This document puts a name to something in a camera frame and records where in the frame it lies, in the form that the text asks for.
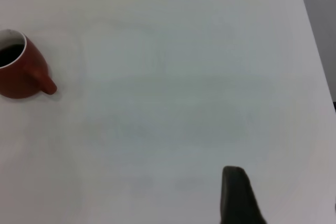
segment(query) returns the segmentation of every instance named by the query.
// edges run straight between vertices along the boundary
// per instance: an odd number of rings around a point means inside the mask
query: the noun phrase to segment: mug handle
[[[39,82],[42,91],[46,94],[54,94],[57,91],[57,86],[52,81],[50,76],[44,73],[40,68],[28,64],[24,68],[25,72]]]

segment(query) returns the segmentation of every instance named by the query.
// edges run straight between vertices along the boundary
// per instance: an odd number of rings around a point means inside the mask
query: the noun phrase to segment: white surface
[[[0,100],[2,224],[334,223],[336,118],[303,0],[0,0],[59,94]]]

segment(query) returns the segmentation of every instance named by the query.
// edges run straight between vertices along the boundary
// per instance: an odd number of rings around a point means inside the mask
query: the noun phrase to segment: coffee
[[[15,44],[0,50],[0,67],[10,64],[20,56],[25,45]]]

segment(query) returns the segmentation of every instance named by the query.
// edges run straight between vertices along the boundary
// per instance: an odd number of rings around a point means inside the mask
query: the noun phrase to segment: mug rim
[[[23,39],[25,41],[25,47],[23,48],[21,54],[15,60],[13,60],[11,63],[9,63],[7,65],[4,65],[4,66],[0,67],[0,69],[9,67],[10,65],[14,64],[15,62],[17,62],[21,58],[21,56],[24,54],[24,52],[26,51],[26,48],[27,48],[27,37],[23,33],[21,33],[20,31],[17,31],[17,30],[13,30],[13,29],[2,29],[2,30],[0,30],[0,33],[3,32],[3,31],[15,31],[15,32],[21,34],[21,36],[23,37]]]

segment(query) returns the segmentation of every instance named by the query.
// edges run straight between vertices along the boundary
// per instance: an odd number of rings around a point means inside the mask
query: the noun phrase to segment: red mug
[[[19,99],[39,91],[57,91],[48,75],[46,60],[23,33],[0,30],[0,94]]]

